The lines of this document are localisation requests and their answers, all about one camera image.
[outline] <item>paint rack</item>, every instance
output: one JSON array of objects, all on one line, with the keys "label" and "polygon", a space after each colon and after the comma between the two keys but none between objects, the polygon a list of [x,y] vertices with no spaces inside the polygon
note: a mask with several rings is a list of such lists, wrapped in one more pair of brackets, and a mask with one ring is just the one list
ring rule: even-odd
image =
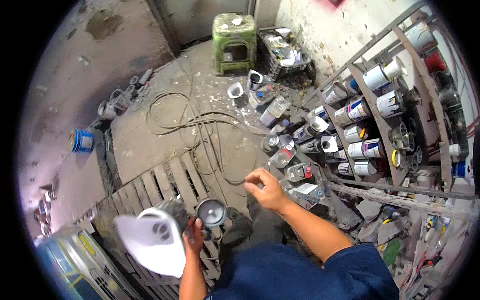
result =
[{"label": "paint rack", "polygon": [[[315,106],[323,105],[325,110],[330,116],[332,123],[334,124],[340,141],[343,145],[345,150],[348,149],[349,143],[345,140],[343,134],[343,128],[338,125],[335,120],[334,113],[338,109],[336,106],[332,107],[331,105],[326,104],[321,96],[323,90],[326,90],[332,83],[334,82],[343,82],[345,78],[342,78],[344,71],[348,70],[353,78],[357,81],[357,84],[360,90],[363,93],[363,97],[367,101],[370,110],[372,112],[372,116],[368,120],[374,120],[377,127],[378,132],[380,134],[381,140],[383,141],[384,149],[385,149],[385,156],[388,158],[390,173],[392,177],[392,183],[394,186],[401,186],[406,175],[406,169],[396,168],[392,164],[392,154],[395,148],[392,146],[391,142],[388,139],[388,132],[398,125],[396,118],[384,119],[377,108],[377,95],[374,94],[365,84],[363,80],[363,73],[374,66],[376,63],[380,61],[391,61],[391,59],[401,51],[406,50],[408,55],[411,57],[414,73],[416,74],[415,78],[415,87],[418,89],[420,97],[422,99],[423,105],[427,105],[433,107],[433,112],[435,115],[434,123],[438,124],[438,130],[440,132],[440,142],[439,142],[439,149],[440,149],[440,162],[441,162],[441,179],[442,179],[442,188],[445,193],[449,193],[452,187],[452,158],[449,153],[449,136],[447,133],[447,127],[444,120],[444,109],[442,107],[442,103],[440,102],[440,98],[437,92],[437,85],[434,79],[430,76],[429,71],[420,57],[420,55],[416,52],[413,45],[409,42],[408,38],[405,36],[405,33],[402,29],[399,28],[406,19],[410,18],[413,14],[415,14],[420,8],[423,6],[427,6],[427,3],[424,1],[417,2],[413,4],[410,8],[408,8],[403,14],[401,14],[398,18],[396,18],[389,26],[387,26],[383,31],[381,31],[376,37],[372,39],[365,47],[363,47],[358,53],[356,53],[347,63],[342,66],[330,79],[323,83],[313,95],[307,97],[302,106],[308,109],[312,108],[312,105],[307,106],[307,104],[313,99],[315,101]],[[413,27],[416,22],[412,22],[412,26],[407,28],[405,31]],[[363,60],[361,63],[358,63],[364,56],[364,54],[373,48],[379,41],[381,41],[384,37],[388,34],[393,32],[397,40],[390,44],[389,46],[385,47],[383,50],[380,50],[378,54],[371,59],[370,61]],[[348,161],[352,167],[354,168],[354,161],[348,156]],[[362,182],[362,181],[370,181],[367,178],[361,178],[354,172],[355,181]]]}]

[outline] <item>blue bucket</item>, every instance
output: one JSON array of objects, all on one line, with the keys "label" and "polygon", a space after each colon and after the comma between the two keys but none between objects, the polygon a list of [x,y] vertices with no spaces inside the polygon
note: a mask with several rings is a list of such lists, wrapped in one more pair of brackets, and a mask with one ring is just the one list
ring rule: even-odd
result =
[{"label": "blue bucket", "polygon": [[70,133],[70,147],[73,153],[91,153],[95,142],[93,134],[74,129]]}]

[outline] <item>plastic crate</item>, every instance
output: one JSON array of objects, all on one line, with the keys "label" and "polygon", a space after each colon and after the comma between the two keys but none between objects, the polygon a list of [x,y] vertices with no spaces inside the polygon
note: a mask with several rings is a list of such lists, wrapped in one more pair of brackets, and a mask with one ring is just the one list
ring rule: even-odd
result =
[{"label": "plastic crate", "polygon": [[283,77],[285,75],[294,74],[305,70],[305,68],[310,64],[311,60],[305,53],[302,52],[302,58],[305,63],[303,64],[295,64],[289,67],[283,67],[280,65],[280,61],[276,58],[276,54],[268,49],[266,43],[266,37],[270,34],[274,34],[279,36],[280,34],[275,29],[261,29],[257,31],[257,45],[260,51],[265,56],[264,65],[265,68],[268,70],[269,75],[272,77],[274,81],[277,78]]}]

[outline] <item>wooden pallet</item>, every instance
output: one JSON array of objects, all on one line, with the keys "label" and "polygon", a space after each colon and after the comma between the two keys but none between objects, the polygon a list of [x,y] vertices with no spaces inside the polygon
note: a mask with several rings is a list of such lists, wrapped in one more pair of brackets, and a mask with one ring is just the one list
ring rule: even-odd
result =
[{"label": "wooden pallet", "polygon": [[[143,210],[177,197],[178,194],[181,194],[187,211],[192,214],[199,201],[208,196],[190,153],[153,167],[102,200],[96,205],[96,216],[92,220],[97,232],[104,238],[104,249],[121,264],[122,268],[131,273],[138,284],[154,299],[178,299],[181,280],[161,276],[138,264],[123,247],[113,229],[113,218],[125,214],[138,216]],[[212,288],[220,277],[218,245],[212,241],[204,242],[204,249],[200,255],[206,283]]]}]

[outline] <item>yellow lid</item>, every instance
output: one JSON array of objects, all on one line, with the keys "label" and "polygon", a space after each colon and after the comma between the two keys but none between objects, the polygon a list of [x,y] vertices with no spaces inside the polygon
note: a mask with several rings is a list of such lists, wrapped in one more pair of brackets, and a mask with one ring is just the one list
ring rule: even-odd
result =
[{"label": "yellow lid", "polygon": [[398,150],[394,150],[392,153],[392,165],[395,168],[398,168],[400,166],[401,159],[402,159],[402,156],[400,155],[400,152]]}]

